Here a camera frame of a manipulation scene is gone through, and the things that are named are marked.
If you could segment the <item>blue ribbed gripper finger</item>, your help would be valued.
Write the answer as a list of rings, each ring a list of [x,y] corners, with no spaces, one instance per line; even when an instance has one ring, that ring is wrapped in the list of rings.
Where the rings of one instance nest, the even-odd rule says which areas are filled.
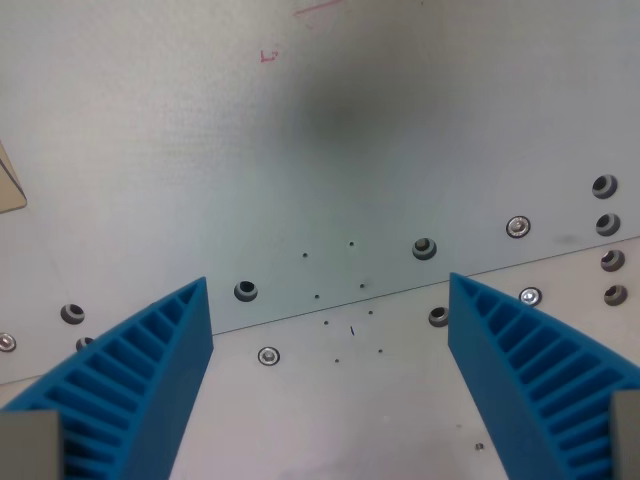
[[[456,273],[448,347],[509,478],[613,478],[610,401],[638,387],[638,366]]]
[[[199,278],[95,338],[3,409],[60,416],[66,479],[167,479],[213,350]]]

